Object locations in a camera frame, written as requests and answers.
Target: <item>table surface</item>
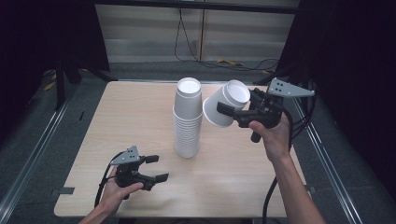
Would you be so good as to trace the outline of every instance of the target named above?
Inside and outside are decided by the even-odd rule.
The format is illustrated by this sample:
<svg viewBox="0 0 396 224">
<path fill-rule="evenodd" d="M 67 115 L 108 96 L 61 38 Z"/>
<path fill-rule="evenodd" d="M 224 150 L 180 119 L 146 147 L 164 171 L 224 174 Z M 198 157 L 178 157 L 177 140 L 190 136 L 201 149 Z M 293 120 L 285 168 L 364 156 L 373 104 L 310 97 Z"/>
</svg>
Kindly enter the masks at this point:
<svg viewBox="0 0 396 224">
<path fill-rule="evenodd" d="M 203 100 L 223 84 L 202 84 Z M 84 217 L 93 209 L 98 184 L 110 160 L 136 145 L 141 156 L 160 160 L 142 164 L 142 175 L 169 173 L 151 191 L 139 190 L 123 201 L 117 217 L 261 217 L 275 177 L 262 140 L 250 141 L 251 130 L 234 122 L 218 128 L 203 118 L 200 151 L 190 159 L 174 150 L 173 104 L 176 83 L 110 82 L 93 116 L 54 213 Z M 304 181 L 294 150 L 291 156 Z M 268 217 L 285 217 L 278 187 Z"/>
</svg>

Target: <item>paper cup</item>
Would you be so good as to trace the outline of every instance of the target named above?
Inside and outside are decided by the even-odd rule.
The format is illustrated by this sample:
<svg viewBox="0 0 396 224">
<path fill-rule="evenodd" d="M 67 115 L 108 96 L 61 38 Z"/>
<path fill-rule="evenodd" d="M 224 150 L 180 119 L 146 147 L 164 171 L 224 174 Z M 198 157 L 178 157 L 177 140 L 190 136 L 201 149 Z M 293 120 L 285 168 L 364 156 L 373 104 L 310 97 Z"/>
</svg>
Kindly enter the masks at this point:
<svg viewBox="0 0 396 224">
<path fill-rule="evenodd" d="M 174 112 L 175 152 L 183 158 L 191 158 L 199 151 L 202 113 L 197 119 L 180 119 Z"/>
<path fill-rule="evenodd" d="M 177 83 L 175 114 L 181 119 L 197 119 L 202 114 L 201 83 L 192 77 Z"/>
<path fill-rule="evenodd" d="M 236 111 L 242 110 L 249 99 L 248 87 L 238 80 L 231 80 L 204 100 L 204 115 L 210 123 L 221 128 L 228 127 L 233 123 L 233 118 L 218 112 L 218 102 L 230 105 Z"/>
</svg>

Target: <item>black cable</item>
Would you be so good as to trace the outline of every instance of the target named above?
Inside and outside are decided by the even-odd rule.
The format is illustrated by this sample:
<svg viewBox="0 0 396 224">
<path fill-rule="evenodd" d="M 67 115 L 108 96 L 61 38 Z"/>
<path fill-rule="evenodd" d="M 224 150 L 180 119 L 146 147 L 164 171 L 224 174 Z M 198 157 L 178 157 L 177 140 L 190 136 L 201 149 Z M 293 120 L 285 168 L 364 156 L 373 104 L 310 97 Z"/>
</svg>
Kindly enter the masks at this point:
<svg viewBox="0 0 396 224">
<path fill-rule="evenodd" d="M 292 143 L 292 139 L 293 139 L 293 137 L 292 137 L 292 135 L 293 135 L 293 119 L 292 119 L 291 114 L 288 110 L 283 109 L 283 113 L 285 113 L 285 115 L 289 121 L 289 152 L 290 152 L 291 143 Z M 276 184 L 277 184 L 277 179 L 275 177 L 271 184 L 271 187 L 268 189 L 267 196 L 265 197 L 264 205 L 262 206 L 262 224 L 265 224 L 267 222 L 268 204 L 270 202 L 270 199 L 274 192 Z"/>
<path fill-rule="evenodd" d="M 295 121 L 293 124 L 297 125 L 297 124 L 299 124 L 301 122 L 304 122 L 307 118 L 308 118 L 308 115 L 305 115 L 302 119 L 299 119 L 299 120 Z"/>
<path fill-rule="evenodd" d="M 305 119 L 304 119 L 303 124 L 300 125 L 298 129 L 294 130 L 294 131 L 297 132 L 297 133 L 295 133 L 294 136 L 293 136 L 292 138 L 295 138 L 298 134 L 300 134 L 300 133 L 305 129 L 306 125 L 311 121 L 312 115 L 313 115 L 313 113 L 314 113 L 314 108 L 315 108 L 316 101 L 317 101 L 317 96 L 314 95 L 314 96 L 312 97 L 312 104 L 311 104 L 311 107 L 310 107 L 308 113 L 305 115 Z"/>
<path fill-rule="evenodd" d="M 178 10 L 178 13 L 179 13 L 179 21 L 178 21 L 178 27 L 177 27 L 177 37 L 176 37 L 176 42 L 175 42 L 174 54 L 175 54 L 175 57 L 176 57 L 179 61 L 181 61 L 181 62 L 196 62 L 196 63 L 199 63 L 200 65 L 203 65 L 203 66 L 208 67 L 208 68 L 225 68 L 225 69 L 230 69 L 230 70 L 234 70 L 234 71 L 241 71 L 241 72 L 269 70 L 269 69 L 272 69 L 272 68 L 274 68 L 275 66 L 277 66 L 279 59 L 265 59 L 265 60 L 262 60 L 262 61 L 260 61 L 259 64 L 258 64 L 257 66 L 255 66 L 254 68 L 222 66 L 222 65 L 213 64 L 213 63 L 206 63 L 206 62 L 202 62 L 202 61 L 198 60 L 198 59 L 195 57 L 195 55 L 194 55 L 194 53 L 192 52 L 192 49 L 191 49 L 190 40 L 189 40 L 189 37 L 187 36 L 186 28 L 185 28 L 185 26 L 184 26 L 183 17 L 182 17 L 182 15 L 181 15 L 181 8 Z M 180 25 L 181 25 L 182 28 L 183 28 L 184 36 L 186 36 L 187 45 L 188 45 L 188 47 L 189 47 L 191 56 L 194 58 L 194 60 L 183 60 L 183 59 L 180 59 L 180 58 L 177 56 L 177 42 L 178 42 L 178 36 L 179 36 L 179 32 L 180 32 Z M 273 64 L 273 65 L 271 65 L 271 66 L 269 66 L 269 67 L 266 67 L 266 68 L 259 68 L 260 65 L 261 65 L 262 63 L 268 62 L 268 61 L 276 61 L 276 63 Z"/>
<path fill-rule="evenodd" d="M 114 159 L 116 159 L 120 154 L 122 154 L 122 152 L 120 152 L 119 154 L 117 154 L 117 155 L 112 159 L 112 161 L 114 161 Z M 95 198 L 95 205 L 94 205 L 94 207 L 96 207 L 96 206 L 99 204 L 99 202 L 100 202 L 100 198 L 101 198 L 101 196 L 102 196 L 103 188 L 105 187 L 105 184 L 107 183 L 107 180 L 110 179 L 110 178 L 115 177 L 115 176 L 106 177 L 106 176 L 107 176 L 107 173 L 108 173 L 108 170 L 110 169 L 110 166 L 111 166 L 111 164 L 110 164 L 110 162 L 109 162 L 109 163 L 108 163 L 108 166 L 107 166 L 107 168 L 106 168 L 106 170 L 105 170 L 105 173 L 104 173 L 104 175 L 103 175 L 103 177 L 102 177 L 102 181 L 101 181 L 100 184 L 99 184 L 99 189 L 98 189 L 98 192 L 96 193 L 96 198 Z"/>
</svg>

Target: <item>aluminum rail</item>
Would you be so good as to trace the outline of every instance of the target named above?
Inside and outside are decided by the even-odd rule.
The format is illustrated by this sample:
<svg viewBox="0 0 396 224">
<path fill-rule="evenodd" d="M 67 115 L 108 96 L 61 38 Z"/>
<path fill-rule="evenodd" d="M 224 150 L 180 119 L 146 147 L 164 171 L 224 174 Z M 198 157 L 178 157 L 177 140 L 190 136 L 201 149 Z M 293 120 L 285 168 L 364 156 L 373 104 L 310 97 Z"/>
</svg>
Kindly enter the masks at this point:
<svg viewBox="0 0 396 224">
<path fill-rule="evenodd" d="M 304 111 L 301 107 L 301 101 L 294 98 L 293 102 L 298 110 L 301 119 L 304 118 Z M 323 165 L 326 175 L 327 177 L 329 177 L 332 188 L 334 189 L 334 192 L 337 195 L 338 200 L 340 201 L 340 204 L 344 209 L 344 212 L 346 213 L 346 217 L 349 220 L 349 223 L 361 224 L 361 217 L 359 216 L 351 197 L 349 196 L 346 188 L 344 187 L 340 176 L 332 165 L 332 160 L 327 154 L 326 148 L 323 146 L 323 143 L 320 140 L 312 122 L 309 122 L 307 124 L 306 130 L 312 141 L 312 144 L 314 145 L 316 152 L 318 153 L 318 157 Z"/>
<path fill-rule="evenodd" d="M 37 144 L 35 145 L 32 154 L 30 155 L 27 162 L 23 165 L 23 168 L 21 169 L 17 178 L 14 180 L 11 187 L 3 197 L 3 200 L 0 202 L 0 224 L 6 224 L 12 212 L 14 211 L 18 200 L 23 194 L 23 191 L 25 190 L 30 178 L 33 175 L 33 172 L 35 171 L 35 168 L 37 167 L 41 157 L 45 152 L 45 149 L 47 148 L 48 143 L 50 142 L 51 137 L 61 122 L 64 112 L 69 106 L 71 99 L 73 99 L 76 88 L 77 87 L 75 86 L 73 87 L 67 100 L 52 115 L 46 130 L 43 132 Z"/>
<path fill-rule="evenodd" d="M 208 3 L 195 1 L 165 1 L 165 0 L 79 0 L 79 3 L 94 3 L 98 5 L 111 6 L 135 6 L 135 7 L 174 7 L 191 9 L 212 9 L 223 11 L 246 11 L 246 12 L 266 12 L 278 14 L 301 14 L 317 13 L 316 10 L 298 7 L 270 7 L 260 5 L 242 5 L 226 3 Z"/>
</svg>

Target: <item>dark background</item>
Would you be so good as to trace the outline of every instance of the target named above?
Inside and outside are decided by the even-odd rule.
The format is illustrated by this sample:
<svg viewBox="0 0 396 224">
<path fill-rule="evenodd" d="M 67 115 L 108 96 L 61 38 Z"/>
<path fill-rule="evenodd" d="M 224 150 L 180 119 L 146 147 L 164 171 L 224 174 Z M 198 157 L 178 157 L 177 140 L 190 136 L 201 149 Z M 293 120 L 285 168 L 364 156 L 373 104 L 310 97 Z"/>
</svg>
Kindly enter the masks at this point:
<svg viewBox="0 0 396 224">
<path fill-rule="evenodd" d="M 315 80 L 338 127 L 396 199 L 396 5 L 307 0 L 301 7 L 322 13 L 296 16 L 278 68 L 303 61 L 291 80 Z"/>
<path fill-rule="evenodd" d="M 109 70 L 94 4 L 5 0 L 0 2 L 0 27 L 0 139 L 61 55 Z"/>
</svg>

